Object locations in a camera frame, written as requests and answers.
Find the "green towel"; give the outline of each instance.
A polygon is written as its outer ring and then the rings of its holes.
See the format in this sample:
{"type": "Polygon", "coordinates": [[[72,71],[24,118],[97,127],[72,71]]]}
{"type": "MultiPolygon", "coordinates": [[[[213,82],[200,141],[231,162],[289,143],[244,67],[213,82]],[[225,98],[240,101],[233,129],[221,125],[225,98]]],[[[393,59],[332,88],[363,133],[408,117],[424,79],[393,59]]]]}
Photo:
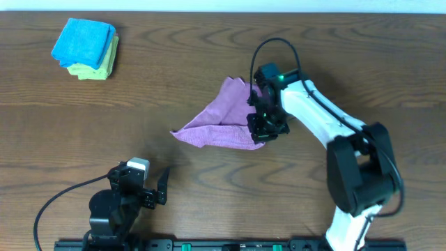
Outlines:
{"type": "Polygon", "coordinates": [[[83,79],[101,79],[106,80],[113,70],[113,62],[116,56],[116,48],[118,47],[118,36],[114,36],[104,56],[99,69],[95,70],[90,66],[86,66],[83,63],[75,63],[67,67],[68,72],[71,75],[77,75],[79,80],[83,79]]]}

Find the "stack of towels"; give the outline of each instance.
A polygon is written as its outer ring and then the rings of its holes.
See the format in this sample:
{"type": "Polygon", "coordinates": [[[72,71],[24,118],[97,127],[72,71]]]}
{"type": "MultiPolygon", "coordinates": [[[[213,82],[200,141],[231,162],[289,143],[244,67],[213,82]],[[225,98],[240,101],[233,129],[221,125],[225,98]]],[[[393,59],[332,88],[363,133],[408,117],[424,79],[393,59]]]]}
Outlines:
{"type": "Polygon", "coordinates": [[[80,80],[107,79],[118,46],[115,32],[110,24],[70,18],[51,55],[80,80]]]}

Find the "wooden table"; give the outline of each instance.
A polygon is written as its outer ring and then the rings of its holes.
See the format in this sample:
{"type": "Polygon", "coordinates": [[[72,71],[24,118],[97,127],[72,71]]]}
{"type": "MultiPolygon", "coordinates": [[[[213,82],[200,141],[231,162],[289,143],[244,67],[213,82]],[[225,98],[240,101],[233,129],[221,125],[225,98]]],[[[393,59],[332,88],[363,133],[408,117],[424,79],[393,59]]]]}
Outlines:
{"type": "MultiPolygon", "coordinates": [[[[167,205],[142,210],[134,225],[143,237],[324,234],[335,208],[325,149],[299,121],[257,151],[198,149],[169,133],[226,76],[248,78],[255,47],[273,36],[292,41],[324,95],[390,131],[406,207],[375,220],[368,237],[446,250],[445,16],[219,13],[0,13],[0,250],[34,249],[33,221],[50,197],[133,156],[151,161],[152,187],[171,167],[167,205]],[[51,57],[69,17],[116,27],[108,80],[79,81],[51,57]]],[[[279,43],[258,59],[295,67],[279,43]]],[[[89,199],[108,187],[101,181],[57,199],[40,221],[43,249],[80,238],[89,199]]]]}

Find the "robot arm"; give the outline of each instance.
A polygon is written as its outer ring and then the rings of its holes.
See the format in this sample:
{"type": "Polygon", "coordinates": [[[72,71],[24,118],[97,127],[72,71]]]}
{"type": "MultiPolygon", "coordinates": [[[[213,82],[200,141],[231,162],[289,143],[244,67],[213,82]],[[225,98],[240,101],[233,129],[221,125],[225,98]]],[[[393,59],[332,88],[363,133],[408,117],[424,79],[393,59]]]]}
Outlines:
{"type": "Polygon", "coordinates": [[[359,250],[364,246],[365,234],[373,220],[370,216],[376,215],[398,190],[395,170],[366,139],[342,125],[313,97],[384,146],[394,162],[390,138],[381,124],[367,126],[349,116],[323,96],[311,80],[305,76],[298,79],[302,73],[296,73],[294,70],[281,75],[272,63],[259,68],[254,78],[262,96],[252,93],[249,99],[256,107],[256,114],[248,115],[248,127],[256,143],[270,141],[278,134],[289,132],[286,117],[291,114],[324,145],[328,190],[337,205],[325,238],[334,251],[359,250]],[[370,160],[359,165],[356,158],[361,154],[370,155],[370,160]]]}

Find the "white background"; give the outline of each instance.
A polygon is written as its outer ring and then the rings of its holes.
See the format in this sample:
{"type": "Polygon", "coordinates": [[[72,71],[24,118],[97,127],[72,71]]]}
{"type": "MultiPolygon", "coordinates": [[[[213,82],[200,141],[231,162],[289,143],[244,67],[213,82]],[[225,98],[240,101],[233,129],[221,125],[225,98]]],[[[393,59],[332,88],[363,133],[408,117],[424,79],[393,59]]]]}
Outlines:
{"type": "Polygon", "coordinates": [[[0,10],[446,13],[446,0],[0,0],[0,10]]]}

